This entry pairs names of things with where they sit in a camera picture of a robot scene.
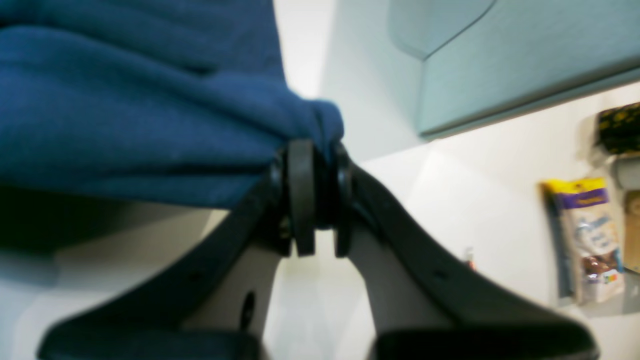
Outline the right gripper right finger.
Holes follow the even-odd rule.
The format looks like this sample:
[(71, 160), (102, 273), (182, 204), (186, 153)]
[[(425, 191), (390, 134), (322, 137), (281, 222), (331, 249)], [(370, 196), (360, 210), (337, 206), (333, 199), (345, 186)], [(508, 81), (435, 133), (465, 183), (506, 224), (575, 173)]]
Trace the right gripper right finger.
[(334, 152), (334, 252), (365, 281), (371, 360), (596, 360), (587, 328), (471, 269), (416, 223), (397, 198)]

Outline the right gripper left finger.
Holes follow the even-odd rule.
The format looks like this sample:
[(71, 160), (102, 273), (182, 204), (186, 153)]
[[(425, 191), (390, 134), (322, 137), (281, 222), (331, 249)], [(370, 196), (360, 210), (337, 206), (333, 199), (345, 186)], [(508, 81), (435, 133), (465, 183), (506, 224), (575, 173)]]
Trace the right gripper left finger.
[(258, 360), (275, 271), (315, 253), (317, 153), (291, 141), (205, 239), (125, 294), (46, 331), (40, 360)]

